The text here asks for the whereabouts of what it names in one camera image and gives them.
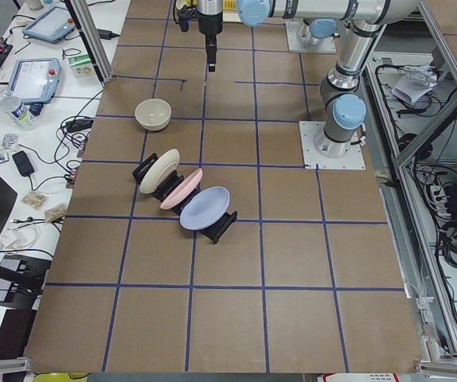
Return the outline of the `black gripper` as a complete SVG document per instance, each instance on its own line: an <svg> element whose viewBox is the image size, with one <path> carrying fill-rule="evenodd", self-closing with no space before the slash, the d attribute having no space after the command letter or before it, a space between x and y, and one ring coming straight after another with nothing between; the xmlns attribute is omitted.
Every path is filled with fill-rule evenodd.
<svg viewBox="0 0 457 382"><path fill-rule="evenodd" d="M207 69L216 71L217 63L217 34L223 29L223 1L198 0L197 18L199 30L205 36L205 51L207 56Z"/></svg>

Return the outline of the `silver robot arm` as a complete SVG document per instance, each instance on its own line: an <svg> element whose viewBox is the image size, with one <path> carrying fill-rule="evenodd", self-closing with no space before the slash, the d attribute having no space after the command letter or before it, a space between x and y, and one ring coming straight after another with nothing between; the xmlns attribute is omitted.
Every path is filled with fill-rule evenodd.
<svg viewBox="0 0 457 382"><path fill-rule="evenodd" d="M366 105L355 91L369 54L384 28L407 17L418 5L418 1L237 1L236 9L248 26L257 26L268 18L294 17L350 23L336 65L321 81L327 119L314 138L314 147L321 155L338 159L345 155L366 116Z"/></svg>
<svg viewBox="0 0 457 382"><path fill-rule="evenodd" d="M336 30L336 21L331 18L303 19L298 39L305 45L316 45L328 37L332 37Z"/></svg>

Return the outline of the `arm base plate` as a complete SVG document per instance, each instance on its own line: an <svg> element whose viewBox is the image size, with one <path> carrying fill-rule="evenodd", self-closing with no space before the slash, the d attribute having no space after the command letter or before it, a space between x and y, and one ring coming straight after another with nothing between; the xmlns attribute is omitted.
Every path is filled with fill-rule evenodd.
<svg viewBox="0 0 457 382"><path fill-rule="evenodd" d="M286 23L288 50L294 53L335 54L334 19L318 18Z"/></svg>
<svg viewBox="0 0 457 382"><path fill-rule="evenodd" d="M365 170L357 132L348 142L330 141L323 121L300 121L299 135L304 167L310 170Z"/></svg>

